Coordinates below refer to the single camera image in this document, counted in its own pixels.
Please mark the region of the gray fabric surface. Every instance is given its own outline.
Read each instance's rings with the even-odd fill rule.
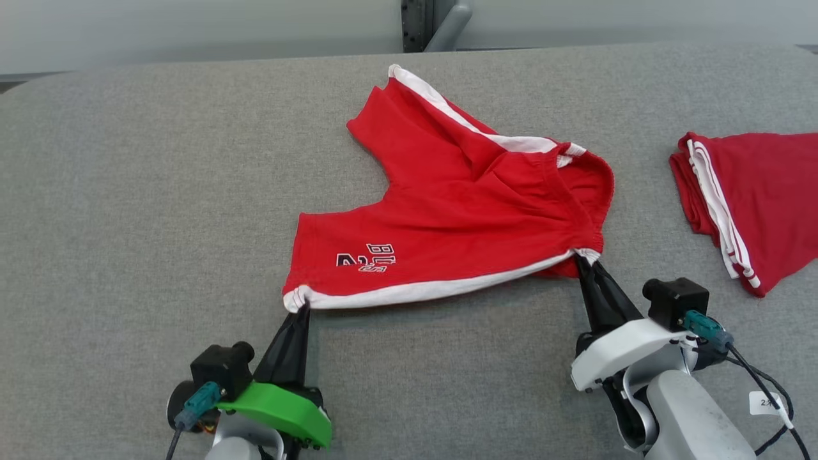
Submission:
[[[818,264],[764,300],[694,235],[667,157],[708,136],[818,129],[818,59],[795,47],[638,45],[145,65],[61,74],[0,97],[0,458],[162,458],[165,402],[207,345],[280,326],[298,212],[379,200],[346,131],[400,63],[509,135],[576,142],[617,191],[603,261],[643,310],[652,277],[711,291],[712,315],[796,401],[818,454]],[[601,393],[571,385],[587,329],[574,280],[313,315],[308,380],[335,423],[315,459],[633,458]],[[699,374],[758,446],[753,382]],[[184,435],[177,458],[210,438]],[[783,438],[765,458],[797,458]]]

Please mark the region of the white stripe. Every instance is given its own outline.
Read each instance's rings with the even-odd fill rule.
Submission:
[[[758,288],[761,280],[758,279],[758,275],[750,264],[750,254],[730,214],[730,207],[727,205],[716,170],[712,166],[707,147],[701,142],[693,142],[689,139],[687,148],[693,172],[699,180],[699,188],[708,206],[708,212],[718,227],[721,257],[724,259],[727,272],[730,277],[737,278],[739,274],[735,271],[733,264],[738,264],[744,269],[742,274],[748,279],[750,285]]]
[[[469,129],[469,131],[482,134],[507,151],[518,151],[521,153],[547,153],[554,147],[557,147],[556,142],[548,138],[535,138],[531,136],[508,137],[501,136],[499,134],[487,134],[480,131],[476,126],[469,123],[467,119],[463,118],[459,113],[452,109],[452,107],[446,102],[446,99],[441,96],[436,89],[432,88],[430,84],[426,83],[423,79],[413,74],[409,70],[402,69],[400,65],[392,64],[389,66],[389,77],[396,79],[403,86],[409,88],[418,96],[423,97],[434,108],[440,110],[446,116],[452,120],[455,120],[458,124],[465,126]],[[567,165],[575,156],[580,156],[585,152],[586,150],[584,148],[576,144],[571,144],[571,147],[557,159],[557,167],[561,168]]]
[[[508,272],[492,273],[478,277],[451,280],[412,282],[387,286],[374,291],[359,292],[352,295],[327,295],[314,291],[309,286],[299,286],[284,294],[284,306],[290,312],[297,312],[309,300],[311,309],[362,309],[389,304],[404,304],[406,302],[420,302],[422,300],[440,299],[450,295],[465,294],[477,291],[484,287],[494,286],[511,281],[519,277],[539,272],[566,260],[572,254],[580,254],[593,264],[600,253],[593,249],[569,250],[549,259],[536,262],[526,267],[517,268]]]

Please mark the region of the red shorts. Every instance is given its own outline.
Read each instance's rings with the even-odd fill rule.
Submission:
[[[687,133],[670,165],[695,232],[727,272],[763,297],[818,257],[818,133]]]
[[[284,304],[297,311],[430,300],[596,259],[614,175],[570,142],[500,136],[414,74],[389,68],[353,136],[383,165],[383,200],[301,214]]]

